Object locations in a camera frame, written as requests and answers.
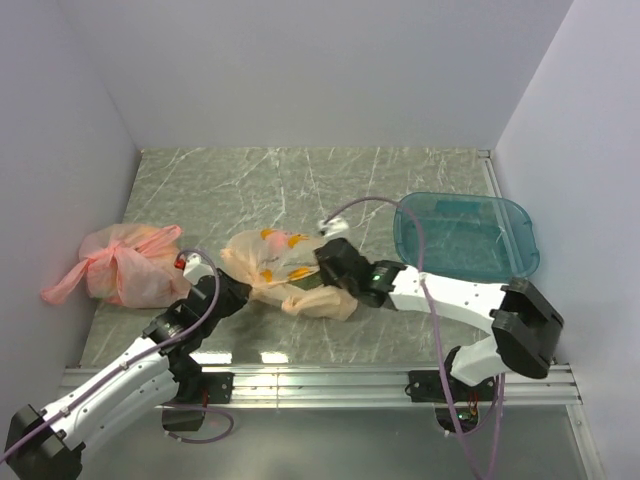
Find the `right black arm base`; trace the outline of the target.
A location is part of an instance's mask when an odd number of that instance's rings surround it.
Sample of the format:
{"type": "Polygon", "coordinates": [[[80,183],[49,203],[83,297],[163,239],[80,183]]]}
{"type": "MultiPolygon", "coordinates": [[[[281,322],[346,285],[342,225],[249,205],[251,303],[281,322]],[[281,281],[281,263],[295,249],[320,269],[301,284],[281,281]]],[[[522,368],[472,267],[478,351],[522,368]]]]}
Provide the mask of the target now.
{"type": "MultiPolygon", "coordinates": [[[[405,394],[412,403],[434,404],[436,421],[447,432],[454,433],[453,418],[448,410],[444,389],[437,370],[412,370],[408,372],[409,383],[405,387],[405,394]]],[[[491,402],[488,410],[490,414],[496,406],[499,380],[489,378],[479,385],[468,385],[450,378],[451,397],[454,401],[456,416],[465,435],[471,434],[483,425],[479,404],[491,402]]]]}

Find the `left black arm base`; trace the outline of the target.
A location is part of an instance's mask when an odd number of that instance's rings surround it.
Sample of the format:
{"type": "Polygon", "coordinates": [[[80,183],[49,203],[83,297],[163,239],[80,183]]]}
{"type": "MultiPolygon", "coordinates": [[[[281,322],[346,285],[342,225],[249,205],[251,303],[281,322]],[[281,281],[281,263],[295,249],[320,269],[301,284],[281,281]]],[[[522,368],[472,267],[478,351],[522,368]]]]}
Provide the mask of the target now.
{"type": "Polygon", "coordinates": [[[235,420],[218,406],[228,405],[231,401],[234,375],[230,372],[206,373],[198,378],[181,383],[178,393],[163,405],[162,427],[174,438],[179,433],[199,431],[208,414],[222,417],[227,427],[219,437],[228,436],[235,426],[235,420]]]}

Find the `pink plastic bag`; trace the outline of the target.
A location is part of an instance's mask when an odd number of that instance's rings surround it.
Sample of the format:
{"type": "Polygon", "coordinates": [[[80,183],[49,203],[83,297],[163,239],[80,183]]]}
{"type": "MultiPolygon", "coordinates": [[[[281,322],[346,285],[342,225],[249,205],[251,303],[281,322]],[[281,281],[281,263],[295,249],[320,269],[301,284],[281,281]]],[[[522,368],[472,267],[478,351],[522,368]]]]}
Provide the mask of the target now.
{"type": "Polygon", "coordinates": [[[61,305],[84,283],[90,297],[105,303],[166,308],[185,298],[191,287],[175,266],[181,234],[177,225],[143,224],[115,224],[91,233],[79,247],[79,262],[40,296],[49,304],[61,305]]]}

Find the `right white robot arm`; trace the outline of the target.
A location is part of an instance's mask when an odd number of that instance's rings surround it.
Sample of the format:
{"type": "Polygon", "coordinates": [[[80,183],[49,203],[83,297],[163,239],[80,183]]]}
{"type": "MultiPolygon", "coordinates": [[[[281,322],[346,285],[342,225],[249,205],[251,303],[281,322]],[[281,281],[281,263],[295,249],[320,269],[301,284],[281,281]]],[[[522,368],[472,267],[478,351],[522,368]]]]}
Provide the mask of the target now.
{"type": "Polygon", "coordinates": [[[548,376],[564,320],[527,279],[474,283],[419,271],[396,261],[369,262],[344,238],[314,251],[322,281],[372,308],[430,313],[487,334],[453,353],[447,376],[475,387],[508,371],[548,376]]]}

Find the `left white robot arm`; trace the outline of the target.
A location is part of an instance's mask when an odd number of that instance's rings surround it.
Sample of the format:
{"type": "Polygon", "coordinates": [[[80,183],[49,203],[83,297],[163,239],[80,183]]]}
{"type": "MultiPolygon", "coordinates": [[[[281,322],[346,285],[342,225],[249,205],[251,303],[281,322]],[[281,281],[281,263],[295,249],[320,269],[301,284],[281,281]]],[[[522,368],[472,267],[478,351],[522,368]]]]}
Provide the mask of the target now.
{"type": "Polygon", "coordinates": [[[90,438],[118,418],[165,403],[202,407],[210,382],[191,354],[247,304],[250,293],[249,285],[222,270],[202,277],[84,384],[41,409],[27,405],[16,412],[2,462],[21,479],[76,479],[90,438]]]}

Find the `green netted melon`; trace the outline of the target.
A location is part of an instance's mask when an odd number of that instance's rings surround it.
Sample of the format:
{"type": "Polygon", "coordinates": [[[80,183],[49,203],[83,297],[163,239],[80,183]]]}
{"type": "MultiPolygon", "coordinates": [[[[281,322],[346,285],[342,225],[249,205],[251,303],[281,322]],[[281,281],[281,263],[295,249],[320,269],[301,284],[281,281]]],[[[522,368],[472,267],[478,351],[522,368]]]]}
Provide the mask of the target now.
{"type": "Polygon", "coordinates": [[[295,278],[293,280],[290,280],[289,284],[303,291],[309,291],[309,290],[313,290],[313,289],[321,288],[325,286],[322,280],[321,274],[319,272],[315,272],[305,277],[295,278]]]}

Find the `teal plastic tray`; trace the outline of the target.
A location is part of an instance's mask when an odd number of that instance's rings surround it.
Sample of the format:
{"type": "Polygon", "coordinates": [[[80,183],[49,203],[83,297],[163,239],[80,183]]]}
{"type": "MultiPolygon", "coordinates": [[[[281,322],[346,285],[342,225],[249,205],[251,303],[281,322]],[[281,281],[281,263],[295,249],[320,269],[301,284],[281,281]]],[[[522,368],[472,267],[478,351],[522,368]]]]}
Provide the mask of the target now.
{"type": "Polygon", "coordinates": [[[499,197],[414,192],[400,201],[393,239],[400,259],[435,275],[485,283],[527,278],[540,264],[533,222],[499,197]]]}

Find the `aluminium mounting rail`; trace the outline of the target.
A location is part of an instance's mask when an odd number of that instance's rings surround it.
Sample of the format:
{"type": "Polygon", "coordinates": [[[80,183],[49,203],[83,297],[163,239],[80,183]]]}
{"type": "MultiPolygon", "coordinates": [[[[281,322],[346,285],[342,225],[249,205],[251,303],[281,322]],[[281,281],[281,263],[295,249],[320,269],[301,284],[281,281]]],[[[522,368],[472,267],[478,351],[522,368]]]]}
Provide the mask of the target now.
{"type": "MultiPolygon", "coordinates": [[[[396,408],[415,404],[405,394],[409,373],[434,371],[420,364],[332,365],[205,365],[205,374],[233,375],[230,408],[396,408]]],[[[573,372],[553,366],[548,376],[534,380],[505,376],[507,406],[580,405],[573,372]]]]}

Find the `orange plastic bag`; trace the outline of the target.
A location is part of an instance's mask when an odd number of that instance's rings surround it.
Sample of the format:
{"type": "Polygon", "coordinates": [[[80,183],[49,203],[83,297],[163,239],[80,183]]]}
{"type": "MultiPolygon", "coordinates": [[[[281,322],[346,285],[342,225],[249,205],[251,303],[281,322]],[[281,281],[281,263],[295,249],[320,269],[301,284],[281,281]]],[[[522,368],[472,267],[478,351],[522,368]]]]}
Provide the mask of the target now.
{"type": "Polygon", "coordinates": [[[345,321],[358,302],[323,284],[314,252],[325,243],[320,236],[286,230],[245,230],[227,242],[220,258],[230,277],[251,286],[251,299],[293,316],[345,321]]]}

